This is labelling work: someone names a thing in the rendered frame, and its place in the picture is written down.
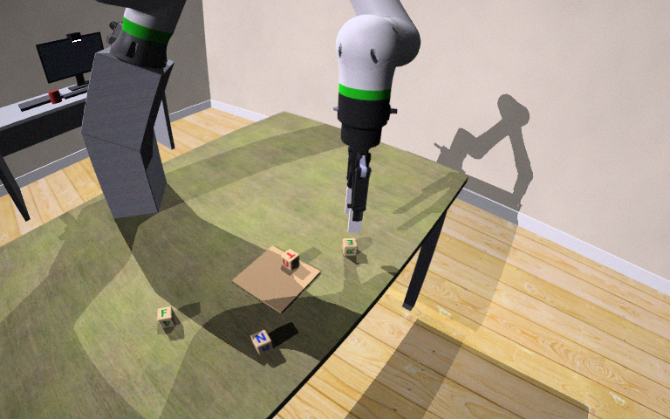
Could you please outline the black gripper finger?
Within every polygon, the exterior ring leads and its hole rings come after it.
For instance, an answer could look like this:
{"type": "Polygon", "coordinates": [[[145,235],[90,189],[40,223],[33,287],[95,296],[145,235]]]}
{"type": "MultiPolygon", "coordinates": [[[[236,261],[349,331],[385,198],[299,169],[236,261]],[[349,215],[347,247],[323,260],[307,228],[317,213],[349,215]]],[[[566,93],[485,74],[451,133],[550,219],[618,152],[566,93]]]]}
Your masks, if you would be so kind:
{"type": "Polygon", "coordinates": [[[347,167],[347,189],[346,189],[346,199],[345,199],[345,213],[350,212],[350,208],[347,208],[347,204],[351,204],[352,202],[352,175],[350,172],[351,168],[351,161],[350,161],[350,153],[352,153],[352,147],[348,147],[348,167],[347,167]]]}
{"type": "Polygon", "coordinates": [[[347,204],[350,208],[348,233],[360,233],[363,219],[363,212],[366,211],[366,199],[370,174],[372,172],[369,167],[371,161],[371,153],[368,153],[368,162],[364,155],[360,156],[359,167],[353,170],[354,167],[354,153],[350,153],[352,175],[352,202],[347,204]]]}

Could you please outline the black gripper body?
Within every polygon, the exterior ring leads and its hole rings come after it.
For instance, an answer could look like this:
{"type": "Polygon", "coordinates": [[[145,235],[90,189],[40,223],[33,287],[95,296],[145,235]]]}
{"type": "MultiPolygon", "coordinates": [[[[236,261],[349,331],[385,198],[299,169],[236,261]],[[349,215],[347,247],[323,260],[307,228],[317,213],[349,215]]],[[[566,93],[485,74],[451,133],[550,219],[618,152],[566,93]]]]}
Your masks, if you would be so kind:
{"type": "Polygon", "coordinates": [[[354,169],[359,167],[360,156],[364,155],[368,162],[368,150],[379,145],[381,139],[381,128],[361,130],[348,127],[341,123],[341,140],[352,147],[354,153],[354,169]]]}

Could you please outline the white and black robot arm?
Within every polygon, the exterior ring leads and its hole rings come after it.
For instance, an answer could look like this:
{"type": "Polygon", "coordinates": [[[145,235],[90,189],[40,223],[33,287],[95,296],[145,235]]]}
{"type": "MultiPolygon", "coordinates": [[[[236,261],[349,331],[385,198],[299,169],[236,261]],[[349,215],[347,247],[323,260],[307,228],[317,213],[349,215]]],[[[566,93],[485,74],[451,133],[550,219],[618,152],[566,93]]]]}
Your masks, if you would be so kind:
{"type": "MultiPolygon", "coordinates": [[[[168,41],[187,0],[95,1],[126,8],[123,22],[112,21],[113,34],[106,37],[115,57],[150,68],[166,66],[168,41]]],[[[398,112],[390,106],[394,71],[415,59],[420,33],[400,0],[350,2],[357,17],[337,36],[338,105],[333,110],[348,127],[377,129],[398,112]]]]}

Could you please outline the tan square mat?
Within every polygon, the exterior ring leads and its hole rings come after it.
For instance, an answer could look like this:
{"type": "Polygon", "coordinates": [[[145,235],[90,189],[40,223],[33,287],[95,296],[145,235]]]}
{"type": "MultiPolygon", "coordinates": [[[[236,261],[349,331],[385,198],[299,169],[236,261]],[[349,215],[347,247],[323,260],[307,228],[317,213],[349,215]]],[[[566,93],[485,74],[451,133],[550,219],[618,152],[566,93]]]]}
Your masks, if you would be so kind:
{"type": "Polygon", "coordinates": [[[284,252],[271,246],[232,282],[282,313],[320,273],[300,261],[293,270],[281,263],[284,252]]]}

